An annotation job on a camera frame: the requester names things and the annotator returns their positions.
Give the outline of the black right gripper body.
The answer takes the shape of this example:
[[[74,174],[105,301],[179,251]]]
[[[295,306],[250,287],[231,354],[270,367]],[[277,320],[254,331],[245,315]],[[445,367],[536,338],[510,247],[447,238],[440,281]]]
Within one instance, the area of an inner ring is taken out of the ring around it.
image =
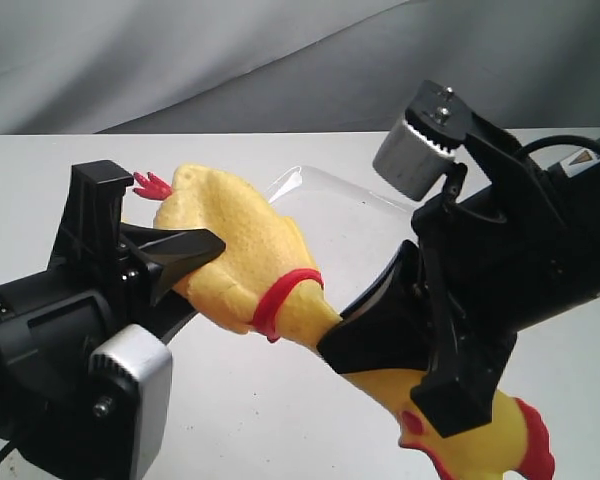
[[[415,178],[445,180],[412,217],[434,329],[426,377],[499,378],[532,319],[501,298],[565,223],[519,141],[472,110],[415,107],[412,130],[430,151]]]

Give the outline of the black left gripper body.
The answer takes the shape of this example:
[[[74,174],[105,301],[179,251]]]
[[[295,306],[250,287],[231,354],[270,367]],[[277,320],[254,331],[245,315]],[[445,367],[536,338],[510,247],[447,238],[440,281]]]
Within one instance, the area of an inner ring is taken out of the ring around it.
[[[194,316],[175,284],[200,265],[194,244],[129,247],[120,262],[54,261],[0,286],[0,438],[36,420],[63,441],[104,440],[124,416],[137,450],[162,444],[170,340]]]

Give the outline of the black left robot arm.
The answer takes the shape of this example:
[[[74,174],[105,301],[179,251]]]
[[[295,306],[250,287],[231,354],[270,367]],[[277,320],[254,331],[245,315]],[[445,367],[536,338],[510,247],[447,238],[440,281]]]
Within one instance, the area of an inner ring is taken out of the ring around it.
[[[132,175],[110,160],[76,164],[46,268],[0,285],[0,437],[64,424],[88,406],[90,354],[130,324],[176,322],[174,292],[219,257],[211,231],[121,219]]]

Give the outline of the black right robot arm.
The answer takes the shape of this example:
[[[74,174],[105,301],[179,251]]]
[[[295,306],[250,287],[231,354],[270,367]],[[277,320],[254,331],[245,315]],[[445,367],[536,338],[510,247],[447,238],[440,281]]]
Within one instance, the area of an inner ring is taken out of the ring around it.
[[[443,181],[374,284],[318,344],[340,374],[399,382],[442,437],[491,423],[518,333],[600,297],[600,140],[529,144],[473,112],[408,110],[413,153],[376,170],[408,196]]]

